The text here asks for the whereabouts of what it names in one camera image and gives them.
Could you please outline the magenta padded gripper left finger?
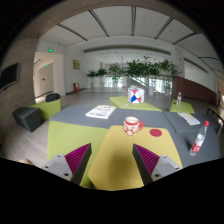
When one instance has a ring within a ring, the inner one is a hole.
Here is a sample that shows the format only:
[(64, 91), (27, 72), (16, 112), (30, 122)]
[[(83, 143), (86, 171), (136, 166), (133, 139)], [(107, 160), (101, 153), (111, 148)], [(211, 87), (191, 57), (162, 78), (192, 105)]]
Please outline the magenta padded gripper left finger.
[(42, 169), (79, 185), (91, 154), (91, 144), (88, 143), (66, 155), (57, 154)]

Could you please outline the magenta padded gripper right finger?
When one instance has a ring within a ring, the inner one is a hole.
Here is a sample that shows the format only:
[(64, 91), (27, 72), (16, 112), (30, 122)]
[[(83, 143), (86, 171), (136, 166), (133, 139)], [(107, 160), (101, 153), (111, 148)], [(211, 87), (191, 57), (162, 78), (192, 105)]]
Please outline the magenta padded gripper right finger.
[(133, 145), (132, 154), (144, 185), (148, 185), (181, 170), (181, 167), (168, 155), (158, 156), (137, 144)]

